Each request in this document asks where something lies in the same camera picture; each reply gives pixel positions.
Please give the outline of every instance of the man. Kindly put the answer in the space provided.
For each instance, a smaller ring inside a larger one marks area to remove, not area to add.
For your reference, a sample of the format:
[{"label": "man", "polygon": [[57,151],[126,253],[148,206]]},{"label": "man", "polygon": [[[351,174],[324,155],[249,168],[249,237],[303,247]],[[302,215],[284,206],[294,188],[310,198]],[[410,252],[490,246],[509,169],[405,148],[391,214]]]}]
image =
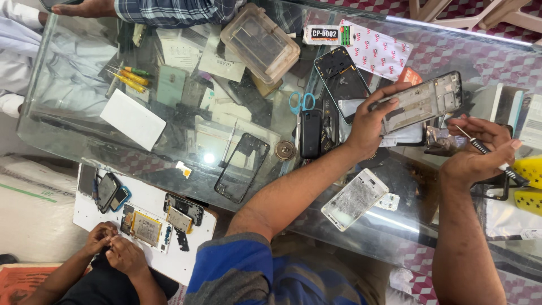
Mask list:
[{"label": "man", "polygon": [[79,5],[53,6],[57,15],[85,18],[118,17],[164,29],[196,24],[226,24],[246,0],[84,0]]},{"label": "man", "polygon": [[[83,276],[97,253],[92,271]],[[143,250],[119,236],[108,221],[99,223],[86,245],[22,305],[166,305],[178,288],[177,282],[150,269]]]},{"label": "man", "polygon": [[[383,263],[363,264],[356,261],[360,256],[348,251],[336,257],[291,242],[276,247],[271,241],[344,172],[375,153],[382,118],[398,100],[393,98],[371,112],[368,105],[410,86],[400,83],[373,93],[358,107],[346,143],[265,186],[234,216],[224,238],[202,244],[185,304],[383,305],[390,270]],[[440,234],[433,284],[440,304],[504,305],[505,293],[469,189],[474,182],[501,173],[497,167],[503,163],[513,164],[521,142],[486,120],[450,120],[450,134],[460,135],[455,125],[486,142],[493,152],[483,155],[469,144],[440,169]],[[370,272],[352,272],[358,269]],[[387,274],[378,274],[378,269]]]},{"label": "man", "polygon": [[18,118],[48,15],[0,0],[0,110]]}]

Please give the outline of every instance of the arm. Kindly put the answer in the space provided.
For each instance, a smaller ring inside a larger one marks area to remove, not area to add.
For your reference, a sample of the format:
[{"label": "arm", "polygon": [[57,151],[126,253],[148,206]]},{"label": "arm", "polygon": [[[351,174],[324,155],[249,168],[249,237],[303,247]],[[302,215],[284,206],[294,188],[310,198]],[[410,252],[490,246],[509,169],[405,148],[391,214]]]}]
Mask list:
[{"label": "arm", "polygon": [[375,153],[380,144],[382,118],[397,106],[398,99],[380,104],[371,112],[367,107],[375,100],[410,86],[409,82],[395,84],[368,97],[358,107],[352,132],[343,145],[262,188],[234,216],[226,236],[254,232],[271,241],[329,185]]},{"label": "arm", "polygon": [[[441,204],[438,243],[433,260],[433,284],[438,301],[447,304],[506,304],[506,297],[482,228],[474,211],[470,187],[476,181],[501,174],[498,166],[514,163],[521,141],[508,130],[482,119],[454,119],[469,135],[481,139],[493,152],[467,151],[447,160],[440,169]],[[450,134],[462,135],[455,126]]]},{"label": "arm", "polygon": [[0,16],[16,21],[32,30],[43,28],[47,14],[12,0],[0,0]]},{"label": "arm", "polygon": [[8,116],[18,118],[23,102],[24,96],[0,90],[0,110]]},{"label": "arm", "polygon": [[105,255],[111,267],[128,276],[141,305],[167,304],[166,295],[152,276],[140,247],[124,237],[115,236]]},{"label": "arm", "polygon": [[85,0],[79,5],[55,5],[53,12],[85,18],[120,17],[126,22],[176,29],[227,23],[241,3],[240,0]]},{"label": "arm", "polygon": [[111,236],[117,234],[111,222],[98,224],[88,235],[87,244],[70,257],[24,301],[23,305],[47,305],[60,300],[64,294],[83,276],[96,253],[109,244]]}]

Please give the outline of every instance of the plaid cloth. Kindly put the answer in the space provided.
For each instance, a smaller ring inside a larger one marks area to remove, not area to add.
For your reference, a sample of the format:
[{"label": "plaid cloth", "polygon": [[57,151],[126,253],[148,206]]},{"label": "plaid cloth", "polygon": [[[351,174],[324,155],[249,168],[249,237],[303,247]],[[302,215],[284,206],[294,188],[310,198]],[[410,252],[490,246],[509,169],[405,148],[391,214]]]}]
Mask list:
[{"label": "plaid cloth", "polygon": [[246,0],[115,0],[124,21],[164,29],[228,23]]}]

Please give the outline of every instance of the white work mat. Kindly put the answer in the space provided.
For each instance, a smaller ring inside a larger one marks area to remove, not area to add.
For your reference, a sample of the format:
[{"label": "white work mat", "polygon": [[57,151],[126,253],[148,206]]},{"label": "white work mat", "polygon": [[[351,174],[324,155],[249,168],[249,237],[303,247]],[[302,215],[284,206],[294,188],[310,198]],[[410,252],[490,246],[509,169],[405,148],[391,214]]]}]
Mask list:
[{"label": "white work mat", "polygon": [[[103,177],[105,173],[105,170],[100,170],[98,174]],[[118,174],[115,174],[115,176],[120,183],[126,186],[132,193],[132,197],[128,200],[129,204],[140,207],[149,213],[166,219],[167,215],[163,211],[164,198],[166,196],[165,191],[127,176]],[[90,231],[102,221],[111,221],[118,229],[120,229],[123,210],[124,205],[117,212],[108,209],[105,214],[102,214],[98,211],[94,200],[77,191],[75,195],[73,223]],[[211,215],[211,213],[204,211],[201,226],[197,227],[193,225],[192,232],[186,235],[190,251],[183,252],[179,249],[177,235],[175,234],[175,231],[173,231],[167,254],[151,249],[149,246],[136,241],[132,237],[120,233],[120,230],[119,234],[121,234],[122,237],[130,239],[143,249],[149,266],[182,285],[188,285],[190,277],[192,276],[192,270],[196,263],[196,251],[201,244],[207,240],[211,240],[215,231],[215,226],[216,218]]]},{"label": "white work mat", "polygon": [[399,79],[412,52],[412,44],[344,19],[340,24],[350,26],[350,33],[355,36],[346,49],[356,66],[383,78]]}]

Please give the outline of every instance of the plastic box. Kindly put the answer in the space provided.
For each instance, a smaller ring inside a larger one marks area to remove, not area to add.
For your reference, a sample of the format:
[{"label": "plastic box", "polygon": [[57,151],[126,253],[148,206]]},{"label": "plastic box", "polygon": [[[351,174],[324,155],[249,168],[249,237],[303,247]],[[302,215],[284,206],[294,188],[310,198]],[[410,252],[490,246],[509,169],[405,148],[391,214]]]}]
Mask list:
[{"label": "plastic box", "polygon": [[264,11],[248,3],[220,38],[257,77],[271,85],[297,62],[300,49]]}]

